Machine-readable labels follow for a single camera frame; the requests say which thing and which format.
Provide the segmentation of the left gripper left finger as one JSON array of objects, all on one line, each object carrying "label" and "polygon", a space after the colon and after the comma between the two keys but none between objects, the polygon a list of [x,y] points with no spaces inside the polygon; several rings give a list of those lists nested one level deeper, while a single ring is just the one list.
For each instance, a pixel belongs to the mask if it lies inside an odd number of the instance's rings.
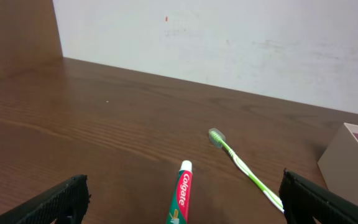
[{"label": "left gripper left finger", "polygon": [[91,195],[86,175],[70,177],[58,185],[0,215],[8,224],[81,224]]}]

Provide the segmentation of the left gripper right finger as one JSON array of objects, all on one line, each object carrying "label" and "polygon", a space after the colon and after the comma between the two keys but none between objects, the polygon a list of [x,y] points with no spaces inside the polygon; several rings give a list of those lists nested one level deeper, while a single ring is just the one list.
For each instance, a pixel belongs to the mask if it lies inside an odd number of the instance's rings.
[{"label": "left gripper right finger", "polygon": [[284,216],[288,224],[358,224],[358,206],[284,170],[279,189]]}]

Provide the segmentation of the white cardboard box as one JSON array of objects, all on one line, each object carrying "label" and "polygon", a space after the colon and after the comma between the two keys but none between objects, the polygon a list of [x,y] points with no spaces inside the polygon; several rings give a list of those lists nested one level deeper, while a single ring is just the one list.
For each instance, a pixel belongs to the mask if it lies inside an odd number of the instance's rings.
[{"label": "white cardboard box", "polygon": [[339,128],[318,167],[329,191],[358,205],[358,125]]}]

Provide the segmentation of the green white toothbrush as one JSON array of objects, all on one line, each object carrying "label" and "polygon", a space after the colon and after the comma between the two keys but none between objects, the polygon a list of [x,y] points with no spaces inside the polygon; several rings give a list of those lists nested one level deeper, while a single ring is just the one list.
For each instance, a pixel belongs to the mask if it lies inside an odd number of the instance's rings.
[{"label": "green white toothbrush", "polygon": [[268,200],[282,213],[284,208],[281,199],[271,191],[257,176],[249,169],[249,167],[242,161],[242,159],[236,154],[236,152],[226,143],[226,138],[216,128],[212,128],[208,131],[209,140],[217,148],[223,148],[232,159],[236,167],[250,180],[254,182],[256,186],[262,191],[262,193],[268,198]]}]

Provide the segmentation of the red green toothpaste tube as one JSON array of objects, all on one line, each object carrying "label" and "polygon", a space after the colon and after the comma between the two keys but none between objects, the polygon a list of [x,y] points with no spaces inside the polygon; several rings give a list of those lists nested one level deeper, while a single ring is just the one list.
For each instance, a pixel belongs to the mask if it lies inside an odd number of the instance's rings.
[{"label": "red green toothpaste tube", "polygon": [[185,160],[178,172],[166,224],[188,224],[192,177],[192,163]]}]

